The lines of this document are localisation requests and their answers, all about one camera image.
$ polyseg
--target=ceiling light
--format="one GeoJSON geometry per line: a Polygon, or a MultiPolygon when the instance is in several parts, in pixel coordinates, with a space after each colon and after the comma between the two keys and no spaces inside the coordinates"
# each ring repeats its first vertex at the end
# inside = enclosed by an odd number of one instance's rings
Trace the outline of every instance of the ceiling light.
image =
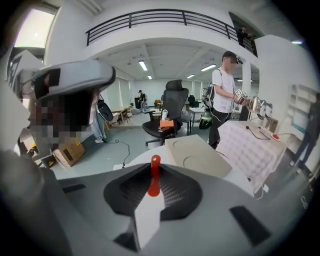
{"type": "Polygon", "coordinates": [[[302,41],[301,40],[294,40],[291,43],[295,44],[295,45],[302,45],[302,41]]]}
{"type": "Polygon", "coordinates": [[[217,65],[212,64],[212,65],[210,65],[210,66],[207,66],[207,67],[201,69],[201,71],[207,71],[207,70],[212,69],[212,68],[214,68],[214,67],[216,67],[216,66],[217,66],[217,65]]]}
{"type": "Polygon", "coordinates": [[[142,67],[142,69],[143,69],[144,71],[148,71],[147,66],[146,66],[146,64],[145,64],[145,62],[144,62],[143,60],[140,60],[140,61],[139,61],[139,64],[141,65],[141,67],[142,67]]]}

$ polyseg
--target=black pants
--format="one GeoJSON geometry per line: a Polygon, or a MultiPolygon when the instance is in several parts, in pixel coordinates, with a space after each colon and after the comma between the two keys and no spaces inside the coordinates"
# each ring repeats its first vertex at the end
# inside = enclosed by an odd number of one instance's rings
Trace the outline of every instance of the black pants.
{"type": "Polygon", "coordinates": [[[216,149],[218,146],[218,140],[220,139],[218,128],[228,121],[230,114],[216,111],[214,108],[212,109],[212,114],[214,114],[220,120],[219,121],[214,116],[212,117],[212,125],[209,133],[209,145],[216,149]]]}
{"type": "Polygon", "coordinates": [[[306,161],[308,160],[312,150],[314,149],[314,147],[316,145],[316,141],[317,141],[317,139],[312,138],[312,136],[308,132],[305,133],[305,135],[303,137],[303,140],[301,142],[301,145],[298,148],[298,150],[296,151],[296,154],[295,154],[295,157],[294,157],[294,160],[293,160],[295,163],[298,162],[300,156],[302,155],[302,153],[306,149],[304,158],[299,163],[299,167],[300,168],[304,167],[306,161]]]}

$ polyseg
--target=black cap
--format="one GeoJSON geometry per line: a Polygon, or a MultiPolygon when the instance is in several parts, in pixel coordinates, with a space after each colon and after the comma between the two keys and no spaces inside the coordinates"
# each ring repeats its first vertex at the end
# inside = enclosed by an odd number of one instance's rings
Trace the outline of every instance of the black cap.
{"type": "Polygon", "coordinates": [[[233,53],[232,51],[227,50],[223,55],[222,55],[222,60],[224,60],[224,57],[233,57],[237,63],[237,55],[233,53]]]}

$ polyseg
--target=railing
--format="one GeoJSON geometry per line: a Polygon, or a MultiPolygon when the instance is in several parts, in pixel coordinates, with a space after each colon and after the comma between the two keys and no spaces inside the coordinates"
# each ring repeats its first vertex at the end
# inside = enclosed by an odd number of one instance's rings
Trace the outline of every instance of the railing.
{"type": "MultiPolygon", "coordinates": [[[[116,30],[156,22],[182,23],[185,26],[199,26],[218,32],[232,41],[239,43],[237,31],[230,25],[207,15],[179,9],[149,9],[135,11],[109,19],[86,32],[88,46],[94,40],[116,30]]],[[[252,42],[244,38],[240,45],[255,53],[252,42]]]]}

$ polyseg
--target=red lever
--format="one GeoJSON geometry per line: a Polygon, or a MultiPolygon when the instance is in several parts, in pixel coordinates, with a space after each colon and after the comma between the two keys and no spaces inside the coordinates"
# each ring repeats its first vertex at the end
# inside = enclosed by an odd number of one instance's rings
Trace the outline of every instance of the red lever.
{"type": "Polygon", "coordinates": [[[160,194],[160,187],[159,187],[159,169],[158,165],[161,162],[161,157],[155,154],[151,158],[151,177],[152,183],[148,189],[148,194],[151,197],[156,197],[160,194]]]}

